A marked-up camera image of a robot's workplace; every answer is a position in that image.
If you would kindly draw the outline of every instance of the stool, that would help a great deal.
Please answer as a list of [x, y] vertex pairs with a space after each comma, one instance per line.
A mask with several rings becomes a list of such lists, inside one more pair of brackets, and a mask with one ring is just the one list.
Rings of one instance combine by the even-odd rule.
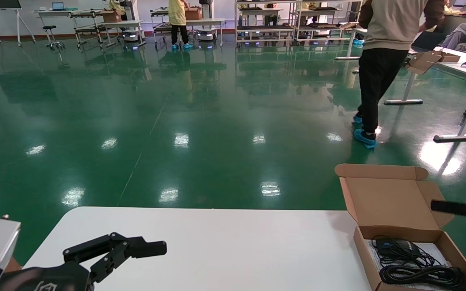
[[56, 41], [55, 40], [55, 35], [53, 35], [53, 31], [52, 29], [54, 28], [57, 28], [56, 25], [47, 25], [47, 26], [43, 26], [42, 29], [46, 32], [46, 36], [48, 37], [48, 44], [46, 44], [46, 46], [49, 46], [49, 48], [51, 50], [54, 50], [54, 46], [57, 47], [58, 49], [60, 48], [64, 48], [64, 44], [62, 42], [59, 42], [59, 41]]

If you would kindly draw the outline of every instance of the black pants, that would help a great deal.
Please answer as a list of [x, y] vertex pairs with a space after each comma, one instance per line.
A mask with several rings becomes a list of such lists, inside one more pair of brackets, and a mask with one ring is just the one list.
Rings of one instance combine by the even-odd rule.
[[172, 25], [172, 45], [177, 43], [177, 32], [181, 32], [183, 43], [188, 43], [188, 33], [186, 31], [186, 25]]
[[372, 48], [362, 51], [359, 59], [362, 129], [374, 133], [379, 125], [379, 100], [392, 84], [407, 57], [407, 51]]

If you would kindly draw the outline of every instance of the cardboard box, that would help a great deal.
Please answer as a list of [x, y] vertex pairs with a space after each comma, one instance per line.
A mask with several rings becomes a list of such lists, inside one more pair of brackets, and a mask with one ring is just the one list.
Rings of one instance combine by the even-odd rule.
[[122, 16], [118, 15], [116, 11], [102, 11], [102, 17], [104, 18], [104, 22], [122, 21]]
[[418, 167], [377, 164], [339, 164], [335, 167], [348, 213], [355, 219], [354, 241], [373, 291], [416, 291], [381, 281], [366, 248], [365, 239], [377, 235], [434, 243], [453, 267], [459, 267], [466, 284], [466, 259], [441, 227], [452, 214], [432, 212], [433, 199], [443, 200], [435, 182], [424, 181], [428, 171]]
[[439, 60], [442, 63], [457, 63], [459, 62], [460, 56], [459, 55], [453, 55], [448, 52], [440, 52], [442, 55], [442, 58]]
[[444, 63], [457, 63], [459, 59], [459, 55], [453, 55], [451, 53], [442, 51], [420, 52], [409, 61], [409, 64], [406, 66], [406, 68], [409, 71], [414, 72], [416, 74], [424, 74], [437, 61], [441, 61]]
[[357, 27], [357, 24], [359, 24], [359, 23], [358, 22], [348, 22], [348, 23], [340, 25], [339, 28], [342, 29], [342, 30], [347, 30], [349, 28]]
[[190, 7], [185, 11], [186, 20], [201, 20], [202, 7]]
[[425, 74], [434, 63], [442, 58], [439, 52], [420, 52], [409, 61], [406, 68], [415, 74]]

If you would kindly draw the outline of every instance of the coiled black cable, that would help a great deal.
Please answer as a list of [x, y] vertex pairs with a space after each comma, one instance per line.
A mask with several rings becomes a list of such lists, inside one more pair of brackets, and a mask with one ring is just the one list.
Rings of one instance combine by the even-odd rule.
[[463, 274], [459, 268], [432, 266], [425, 268], [386, 266], [379, 272], [386, 284], [426, 283], [452, 290], [461, 290]]
[[[377, 239], [382, 238], [388, 239], [390, 242], [392, 242], [389, 247], [389, 253], [383, 254], [379, 252], [377, 248]], [[415, 245], [415, 247], [418, 248], [418, 251], [414, 252], [402, 247], [396, 239], [390, 238], [389, 236], [375, 236], [371, 239], [371, 241], [373, 247], [375, 247], [377, 253], [379, 254], [379, 260], [381, 266], [383, 267], [391, 264], [404, 265], [406, 263], [416, 264], [419, 268], [434, 266], [435, 263], [442, 265], [440, 262], [438, 262], [438, 260], [433, 258], [433, 256], [430, 254], [426, 253], [417, 245]]]

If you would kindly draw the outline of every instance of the green epoxy floor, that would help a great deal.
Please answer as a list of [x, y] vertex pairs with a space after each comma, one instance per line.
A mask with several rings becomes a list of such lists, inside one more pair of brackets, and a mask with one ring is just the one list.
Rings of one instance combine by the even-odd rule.
[[[64, 42], [63, 61], [44, 41], [0, 45], [0, 215], [23, 223], [22, 264], [76, 206], [345, 209], [343, 162], [425, 167], [466, 202], [466, 143], [432, 141], [459, 129], [462, 79], [430, 70], [412, 89], [423, 105], [381, 106], [372, 152], [352, 142], [357, 61], [334, 61], [346, 46], [84, 55]], [[446, 230], [466, 256], [466, 218]]]

